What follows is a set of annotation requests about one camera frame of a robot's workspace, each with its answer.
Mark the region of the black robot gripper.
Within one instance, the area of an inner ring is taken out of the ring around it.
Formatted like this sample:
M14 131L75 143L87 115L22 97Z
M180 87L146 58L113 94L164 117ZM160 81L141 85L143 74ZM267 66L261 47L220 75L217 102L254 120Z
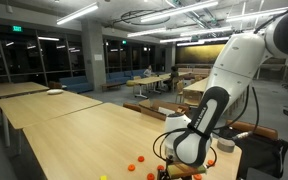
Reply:
M158 170L157 180L171 180L171 178L166 170Z

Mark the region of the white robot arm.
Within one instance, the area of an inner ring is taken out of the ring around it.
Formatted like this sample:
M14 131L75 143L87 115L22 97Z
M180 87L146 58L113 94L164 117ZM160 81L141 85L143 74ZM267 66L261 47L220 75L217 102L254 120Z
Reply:
M212 143L212 131L223 112L245 91L266 60L288 58L288 11L262 24L263 32L234 34L217 57L201 102L191 118L166 117L163 136L168 168L202 167Z

